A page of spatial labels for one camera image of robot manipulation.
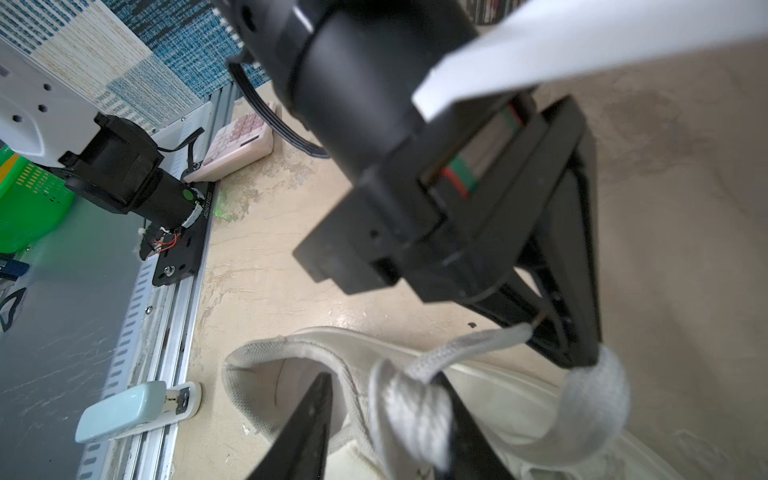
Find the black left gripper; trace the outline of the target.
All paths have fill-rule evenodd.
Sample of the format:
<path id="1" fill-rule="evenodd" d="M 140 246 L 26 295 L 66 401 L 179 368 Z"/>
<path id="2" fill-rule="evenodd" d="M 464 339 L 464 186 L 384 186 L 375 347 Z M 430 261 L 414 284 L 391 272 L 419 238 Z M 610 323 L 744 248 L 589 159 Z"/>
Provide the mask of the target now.
<path id="1" fill-rule="evenodd" d="M 406 281 L 502 327 L 543 314 L 529 346 L 591 366 L 601 340 L 589 170 L 576 101 L 526 115 L 527 97 L 462 102 L 380 163 L 295 250 L 347 294 Z"/>

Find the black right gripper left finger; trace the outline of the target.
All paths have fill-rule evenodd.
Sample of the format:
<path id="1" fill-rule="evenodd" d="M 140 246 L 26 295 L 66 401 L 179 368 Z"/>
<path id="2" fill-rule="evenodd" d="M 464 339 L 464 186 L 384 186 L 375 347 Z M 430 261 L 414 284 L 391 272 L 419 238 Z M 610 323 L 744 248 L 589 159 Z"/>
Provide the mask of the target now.
<path id="1" fill-rule="evenodd" d="M 247 479 L 323 479 L 332 407 L 332 376 L 320 373 Z"/>

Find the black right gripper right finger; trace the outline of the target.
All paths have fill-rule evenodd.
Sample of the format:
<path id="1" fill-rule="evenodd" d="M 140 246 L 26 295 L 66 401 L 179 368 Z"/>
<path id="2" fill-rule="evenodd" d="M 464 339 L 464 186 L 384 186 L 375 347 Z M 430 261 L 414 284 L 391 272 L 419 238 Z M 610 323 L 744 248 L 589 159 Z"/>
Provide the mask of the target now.
<path id="1" fill-rule="evenodd" d="M 431 384 L 447 391 L 453 412 L 449 430 L 449 466 L 436 467 L 435 478 L 513 480 L 514 476 L 493 451 L 447 376 L 439 373 Z"/>

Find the white canvas sneaker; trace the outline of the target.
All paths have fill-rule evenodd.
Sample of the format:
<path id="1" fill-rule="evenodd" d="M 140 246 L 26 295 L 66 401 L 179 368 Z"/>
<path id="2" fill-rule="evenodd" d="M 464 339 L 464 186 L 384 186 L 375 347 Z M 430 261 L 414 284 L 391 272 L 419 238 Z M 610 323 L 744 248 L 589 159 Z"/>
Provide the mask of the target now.
<path id="1" fill-rule="evenodd" d="M 381 470 L 371 442 L 370 372 L 380 359 L 405 367 L 423 353 L 351 330 L 318 327 L 242 345 L 227 356 L 221 379 L 229 400 L 264 437 L 269 451 L 317 375 L 330 373 L 333 407 L 323 479 L 390 479 Z M 552 391 L 523 375 L 484 366 L 480 355 L 464 361 L 464 366 L 521 382 L 537 407 L 556 405 L 561 388 Z M 524 467 L 511 474 L 514 479 L 676 477 L 667 462 L 624 427 L 608 449 L 585 464 L 564 471 Z M 419 467 L 406 479 L 436 479 L 435 469 Z"/>

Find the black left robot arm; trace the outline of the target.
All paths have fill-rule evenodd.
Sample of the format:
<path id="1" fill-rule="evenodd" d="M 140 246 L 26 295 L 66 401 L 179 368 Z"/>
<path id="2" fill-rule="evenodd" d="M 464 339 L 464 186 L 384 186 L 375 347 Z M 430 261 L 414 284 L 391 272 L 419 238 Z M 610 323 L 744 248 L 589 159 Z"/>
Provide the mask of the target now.
<path id="1" fill-rule="evenodd" d="M 202 213 L 202 166 L 165 171 L 150 129 L 191 90 L 126 52 L 129 31 L 82 26 L 89 1 L 1 5 L 1 137 L 96 206 L 179 235 Z M 602 340 L 594 142 L 576 101 L 532 89 L 453 100 L 429 117 L 417 86 L 478 36 L 455 1 L 215 1 L 237 44 L 227 70 L 266 125 L 331 159 L 350 191 L 294 250 L 349 295 L 405 281 L 501 327 L 543 323 L 530 346 L 594 365 Z"/>

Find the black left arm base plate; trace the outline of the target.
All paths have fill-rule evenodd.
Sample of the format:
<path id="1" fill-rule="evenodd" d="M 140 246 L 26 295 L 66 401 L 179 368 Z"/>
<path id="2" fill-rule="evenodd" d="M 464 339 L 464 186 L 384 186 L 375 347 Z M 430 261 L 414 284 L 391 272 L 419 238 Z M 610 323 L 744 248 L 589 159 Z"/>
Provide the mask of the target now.
<path id="1" fill-rule="evenodd" d="M 158 254 L 152 277 L 152 285 L 155 287 L 179 283 L 181 280 L 195 276 L 200 270 L 213 210 L 216 183 L 198 183 L 196 187 L 204 188 L 202 213 L 190 228 L 180 234 L 172 248 Z"/>

